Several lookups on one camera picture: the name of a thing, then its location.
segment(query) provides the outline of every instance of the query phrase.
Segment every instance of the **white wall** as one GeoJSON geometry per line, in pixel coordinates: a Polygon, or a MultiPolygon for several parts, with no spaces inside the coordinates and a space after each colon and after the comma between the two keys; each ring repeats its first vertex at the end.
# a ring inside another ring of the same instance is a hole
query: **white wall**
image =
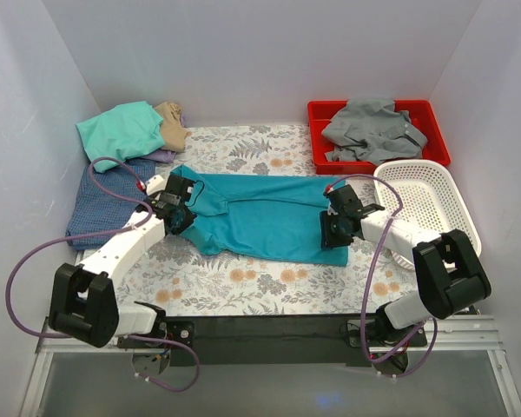
{"type": "Polygon", "coordinates": [[[44,0],[102,110],[305,121],[307,102],[428,98],[480,0],[44,0]]]}
{"type": "Polygon", "coordinates": [[[431,97],[521,395],[521,0],[484,0],[431,97]]]}
{"type": "MultiPolygon", "coordinates": [[[[40,0],[0,0],[0,417],[19,412],[36,339],[11,324],[4,289],[14,263],[63,235],[84,167],[74,123],[98,107],[40,0]]],[[[14,306],[40,329],[66,245],[22,269],[14,306]]]]}

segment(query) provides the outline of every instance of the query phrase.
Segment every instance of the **white laundry basket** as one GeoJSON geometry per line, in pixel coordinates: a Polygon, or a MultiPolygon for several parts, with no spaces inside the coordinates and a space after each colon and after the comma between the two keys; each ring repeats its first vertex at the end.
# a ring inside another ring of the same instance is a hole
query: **white laundry basket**
{"type": "MultiPolygon", "coordinates": [[[[421,228],[449,232],[458,228],[467,233],[472,246],[480,256],[480,239],[463,198],[452,176],[442,165],[420,159],[386,162],[374,175],[392,185],[401,196],[404,207],[398,217],[421,228]]],[[[386,211],[393,212],[398,201],[392,192],[375,182],[376,201],[386,211]]],[[[413,264],[401,255],[393,259],[402,267],[414,269],[413,264]]]]}

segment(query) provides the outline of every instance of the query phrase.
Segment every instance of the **beige cloth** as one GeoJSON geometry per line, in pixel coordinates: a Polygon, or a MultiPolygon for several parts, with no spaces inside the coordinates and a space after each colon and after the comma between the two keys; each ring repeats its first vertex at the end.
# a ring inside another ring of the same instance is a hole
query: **beige cloth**
{"type": "Polygon", "coordinates": [[[165,143],[162,149],[183,152],[185,138],[191,135],[191,132],[181,126],[181,107],[175,103],[164,102],[156,106],[155,110],[164,119],[160,125],[160,134],[165,143]]]}

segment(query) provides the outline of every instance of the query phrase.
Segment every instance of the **floral tablecloth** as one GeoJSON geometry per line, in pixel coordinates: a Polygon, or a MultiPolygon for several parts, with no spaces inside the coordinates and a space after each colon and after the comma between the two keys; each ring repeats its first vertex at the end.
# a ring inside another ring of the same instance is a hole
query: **floral tablecloth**
{"type": "MultiPolygon", "coordinates": [[[[315,175],[307,126],[191,129],[185,163],[201,173],[315,175]]],[[[374,202],[369,181],[350,182],[364,203],[374,202]]],[[[375,245],[356,240],[345,268],[254,259],[223,252],[203,256],[179,236],[157,243],[126,274],[119,303],[147,301],[168,315],[336,314],[359,312],[375,245]]],[[[369,311],[416,288],[413,272],[389,251],[379,258],[369,311]]]]}

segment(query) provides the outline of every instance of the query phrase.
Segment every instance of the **red plastic basket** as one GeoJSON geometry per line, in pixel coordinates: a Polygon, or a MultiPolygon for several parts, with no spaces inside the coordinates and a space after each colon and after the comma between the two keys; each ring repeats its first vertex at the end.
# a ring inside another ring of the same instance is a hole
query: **red plastic basket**
{"type": "MultiPolygon", "coordinates": [[[[329,162],[325,153],[333,150],[333,143],[328,141],[322,130],[330,123],[330,119],[343,109],[347,102],[310,102],[309,127],[313,145],[313,163],[317,174],[372,174],[376,165],[370,162],[329,162]]],[[[430,159],[440,165],[450,164],[450,155],[445,147],[444,139],[432,107],[426,100],[396,100],[396,111],[408,110],[412,124],[425,134],[428,143],[423,148],[423,159],[430,159]]]]}

